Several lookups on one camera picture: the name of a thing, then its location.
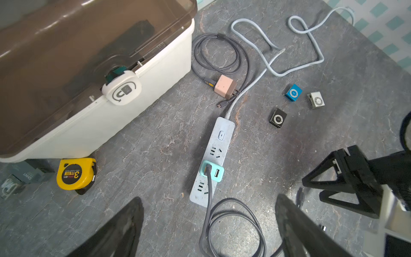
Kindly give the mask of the silver mp3 player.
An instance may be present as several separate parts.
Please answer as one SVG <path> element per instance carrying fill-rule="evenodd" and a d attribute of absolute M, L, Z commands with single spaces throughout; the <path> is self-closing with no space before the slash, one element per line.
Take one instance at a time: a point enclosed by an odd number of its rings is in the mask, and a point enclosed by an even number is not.
<path fill-rule="evenodd" d="M 311 92 L 308 94 L 311 107 L 313 109 L 321 108 L 325 106 L 322 94 L 320 92 Z"/>

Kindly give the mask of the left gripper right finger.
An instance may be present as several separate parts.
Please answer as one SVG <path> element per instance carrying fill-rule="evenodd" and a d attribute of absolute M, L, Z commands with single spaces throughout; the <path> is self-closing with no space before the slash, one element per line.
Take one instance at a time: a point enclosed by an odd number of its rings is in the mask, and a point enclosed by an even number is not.
<path fill-rule="evenodd" d="M 275 214 L 286 257 L 350 256 L 286 195 L 279 194 L 277 196 Z"/>

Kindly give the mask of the yellow tape measure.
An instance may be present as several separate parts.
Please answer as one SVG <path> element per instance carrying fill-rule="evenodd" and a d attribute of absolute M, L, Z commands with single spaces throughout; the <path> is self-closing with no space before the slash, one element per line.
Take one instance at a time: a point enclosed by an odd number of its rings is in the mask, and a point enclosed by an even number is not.
<path fill-rule="evenodd" d="M 62 159 L 56 181 L 62 190 L 76 191 L 79 195 L 84 195 L 93 186 L 96 174 L 94 158 Z"/>

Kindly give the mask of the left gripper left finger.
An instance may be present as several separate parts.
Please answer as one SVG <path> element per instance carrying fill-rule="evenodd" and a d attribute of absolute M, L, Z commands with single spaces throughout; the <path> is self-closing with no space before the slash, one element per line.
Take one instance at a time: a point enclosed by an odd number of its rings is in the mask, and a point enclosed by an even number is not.
<path fill-rule="evenodd" d="M 70 257 L 134 257 L 144 221 L 144 207 L 133 198 L 96 234 L 72 251 Z"/>

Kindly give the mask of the blue mp3 player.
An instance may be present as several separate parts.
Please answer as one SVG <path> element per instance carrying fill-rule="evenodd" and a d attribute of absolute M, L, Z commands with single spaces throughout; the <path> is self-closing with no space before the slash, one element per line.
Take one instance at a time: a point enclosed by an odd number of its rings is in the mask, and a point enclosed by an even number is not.
<path fill-rule="evenodd" d="M 296 84 L 289 87 L 287 90 L 285 97 L 288 98 L 290 101 L 295 102 L 300 95 L 303 93 L 303 90 L 297 86 Z"/>

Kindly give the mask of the white box brown lid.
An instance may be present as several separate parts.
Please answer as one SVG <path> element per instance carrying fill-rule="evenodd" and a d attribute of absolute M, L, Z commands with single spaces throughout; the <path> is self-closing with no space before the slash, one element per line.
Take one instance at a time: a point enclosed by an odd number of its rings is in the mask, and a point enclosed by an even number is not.
<path fill-rule="evenodd" d="M 2 1 L 1 162 L 87 157 L 191 69 L 196 1 Z"/>

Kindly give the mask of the black mp3 player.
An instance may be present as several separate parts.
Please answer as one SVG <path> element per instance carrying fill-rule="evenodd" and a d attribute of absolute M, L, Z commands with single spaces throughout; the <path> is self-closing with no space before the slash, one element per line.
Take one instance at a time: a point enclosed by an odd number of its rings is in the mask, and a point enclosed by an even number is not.
<path fill-rule="evenodd" d="M 287 113 L 280 110 L 279 108 L 275 109 L 272 117 L 270 118 L 270 124 L 274 125 L 277 128 L 281 128 L 284 124 L 284 121 L 287 117 Z"/>

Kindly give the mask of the teal usb charger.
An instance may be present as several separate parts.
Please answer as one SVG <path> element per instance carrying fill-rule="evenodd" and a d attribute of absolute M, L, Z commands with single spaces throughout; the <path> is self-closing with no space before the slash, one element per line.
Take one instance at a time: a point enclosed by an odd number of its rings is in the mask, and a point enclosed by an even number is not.
<path fill-rule="evenodd" d="M 211 175 L 212 181 L 215 181 L 217 183 L 220 183 L 222 181 L 224 173 L 225 169 L 222 166 L 207 160 L 204 160 L 200 167 L 201 176 L 207 177 L 208 175 Z"/>

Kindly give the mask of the pink usb charger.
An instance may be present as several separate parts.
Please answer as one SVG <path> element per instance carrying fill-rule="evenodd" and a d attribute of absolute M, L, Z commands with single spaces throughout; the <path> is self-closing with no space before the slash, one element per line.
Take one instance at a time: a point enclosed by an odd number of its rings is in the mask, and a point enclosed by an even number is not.
<path fill-rule="evenodd" d="M 229 100 L 236 88 L 237 82 L 225 75 L 221 75 L 216 82 L 214 92 Z"/>

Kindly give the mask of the grey power strip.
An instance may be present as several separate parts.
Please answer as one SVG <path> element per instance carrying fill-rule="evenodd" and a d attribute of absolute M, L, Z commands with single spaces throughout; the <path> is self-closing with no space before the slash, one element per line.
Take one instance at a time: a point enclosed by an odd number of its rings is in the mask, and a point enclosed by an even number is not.
<path fill-rule="evenodd" d="M 206 208 L 208 206 L 208 180 L 200 175 L 200 167 L 204 160 L 223 167 L 226 154 L 233 136 L 235 124 L 223 117 L 216 120 L 204 156 L 201 160 L 189 199 L 191 202 Z M 212 193 L 215 193 L 217 182 L 211 181 Z"/>

